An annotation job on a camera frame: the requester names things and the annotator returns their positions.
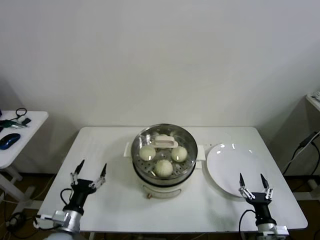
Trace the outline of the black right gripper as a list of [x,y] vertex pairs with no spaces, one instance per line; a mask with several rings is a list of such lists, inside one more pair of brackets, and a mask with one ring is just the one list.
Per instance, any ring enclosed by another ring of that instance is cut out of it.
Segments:
[[255,224],[257,226],[262,224],[276,225],[277,222],[272,218],[269,210],[269,204],[272,202],[273,197],[273,188],[270,187],[269,182],[262,173],[260,174],[260,177],[265,193],[254,192],[254,198],[252,198],[252,193],[246,188],[245,181],[241,173],[239,174],[239,192],[241,196],[246,199],[246,202],[254,207],[256,219]]

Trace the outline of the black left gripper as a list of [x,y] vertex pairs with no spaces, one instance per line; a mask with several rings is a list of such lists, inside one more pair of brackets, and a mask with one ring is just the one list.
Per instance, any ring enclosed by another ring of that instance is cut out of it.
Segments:
[[97,191],[106,182],[106,168],[107,163],[105,163],[100,177],[95,181],[79,179],[78,175],[84,165],[85,160],[83,159],[81,163],[75,168],[74,172],[70,173],[71,177],[71,189],[73,194],[69,203],[63,208],[64,211],[75,211],[80,215],[84,214],[84,205],[88,195],[91,195]]

